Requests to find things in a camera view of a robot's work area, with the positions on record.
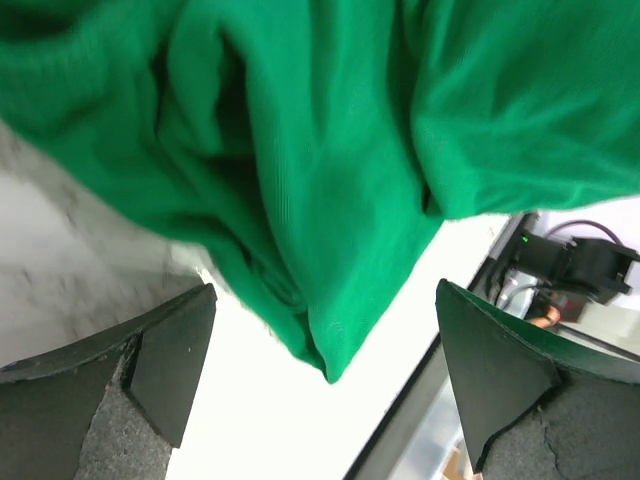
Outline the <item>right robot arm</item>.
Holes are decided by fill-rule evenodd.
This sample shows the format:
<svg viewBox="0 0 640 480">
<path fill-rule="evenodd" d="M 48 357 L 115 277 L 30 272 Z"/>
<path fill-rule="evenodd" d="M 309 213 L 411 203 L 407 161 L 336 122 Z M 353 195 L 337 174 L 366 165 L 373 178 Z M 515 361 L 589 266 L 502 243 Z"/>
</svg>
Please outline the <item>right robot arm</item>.
<svg viewBox="0 0 640 480">
<path fill-rule="evenodd" d="M 516 244 L 511 266 L 554 291 L 606 305 L 631 292 L 626 279 L 638 261 L 637 251 L 609 240 L 575 237 L 562 243 L 527 233 Z"/>
</svg>

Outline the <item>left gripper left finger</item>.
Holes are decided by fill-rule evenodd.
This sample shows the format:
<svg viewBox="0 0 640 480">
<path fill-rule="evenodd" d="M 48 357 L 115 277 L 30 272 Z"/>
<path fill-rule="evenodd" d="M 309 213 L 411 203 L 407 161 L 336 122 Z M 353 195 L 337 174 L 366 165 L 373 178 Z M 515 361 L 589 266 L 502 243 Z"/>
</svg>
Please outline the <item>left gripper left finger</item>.
<svg viewBox="0 0 640 480">
<path fill-rule="evenodd" d="M 4 479 L 163 479 L 209 347 L 197 286 L 124 323 L 1 370 Z"/>
</svg>

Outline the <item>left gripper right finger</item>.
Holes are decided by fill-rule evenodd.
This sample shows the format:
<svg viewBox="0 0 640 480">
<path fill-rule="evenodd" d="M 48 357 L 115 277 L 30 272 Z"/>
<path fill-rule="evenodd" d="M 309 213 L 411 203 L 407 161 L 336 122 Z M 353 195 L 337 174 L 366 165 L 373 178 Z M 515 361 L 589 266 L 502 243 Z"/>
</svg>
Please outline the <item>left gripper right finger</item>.
<svg viewBox="0 0 640 480">
<path fill-rule="evenodd" d="M 638 363 L 532 326 L 447 280 L 436 310 L 474 472 L 638 478 Z"/>
</svg>

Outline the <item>green t shirt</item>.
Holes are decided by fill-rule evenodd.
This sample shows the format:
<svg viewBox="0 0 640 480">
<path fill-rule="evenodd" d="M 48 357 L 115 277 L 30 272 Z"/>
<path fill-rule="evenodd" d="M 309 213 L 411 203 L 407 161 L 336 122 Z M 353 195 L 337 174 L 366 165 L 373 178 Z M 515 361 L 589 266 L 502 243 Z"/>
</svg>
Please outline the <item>green t shirt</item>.
<svg viewBox="0 0 640 480">
<path fill-rule="evenodd" d="M 5 1 L 1 117 L 336 382 L 446 220 L 639 191 L 635 1 Z"/>
</svg>

